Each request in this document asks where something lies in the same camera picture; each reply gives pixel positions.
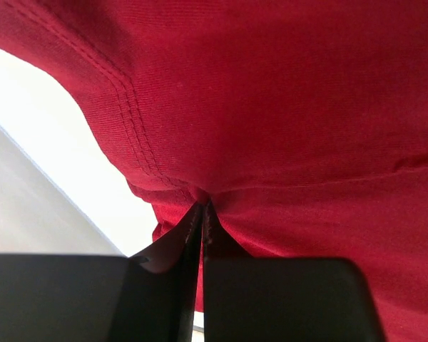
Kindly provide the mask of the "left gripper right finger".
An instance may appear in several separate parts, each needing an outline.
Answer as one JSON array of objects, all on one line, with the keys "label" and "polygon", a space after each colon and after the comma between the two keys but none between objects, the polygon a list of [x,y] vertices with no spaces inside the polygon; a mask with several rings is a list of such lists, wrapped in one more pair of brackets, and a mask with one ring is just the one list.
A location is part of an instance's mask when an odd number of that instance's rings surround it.
[{"label": "left gripper right finger", "polygon": [[383,341],[365,275],[345,258],[255,258],[203,213],[206,341]]}]

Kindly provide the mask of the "dark red t shirt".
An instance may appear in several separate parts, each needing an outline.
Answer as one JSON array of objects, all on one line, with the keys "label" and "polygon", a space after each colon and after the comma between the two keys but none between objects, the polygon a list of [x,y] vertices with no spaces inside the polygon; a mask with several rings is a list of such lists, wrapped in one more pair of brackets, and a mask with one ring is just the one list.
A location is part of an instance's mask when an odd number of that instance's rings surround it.
[{"label": "dark red t shirt", "polygon": [[157,239],[195,202],[257,257],[346,257],[428,341],[428,1],[0,1]]}]

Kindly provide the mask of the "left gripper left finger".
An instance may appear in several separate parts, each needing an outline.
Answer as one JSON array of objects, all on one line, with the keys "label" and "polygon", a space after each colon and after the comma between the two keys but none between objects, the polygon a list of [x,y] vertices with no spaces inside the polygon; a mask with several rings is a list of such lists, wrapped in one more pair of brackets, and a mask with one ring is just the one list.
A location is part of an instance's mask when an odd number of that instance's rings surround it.
[{"label": "left gripper left finger", "polygon": [[202,219],[131,257],[0,254],[0,341],[189,341]]}]

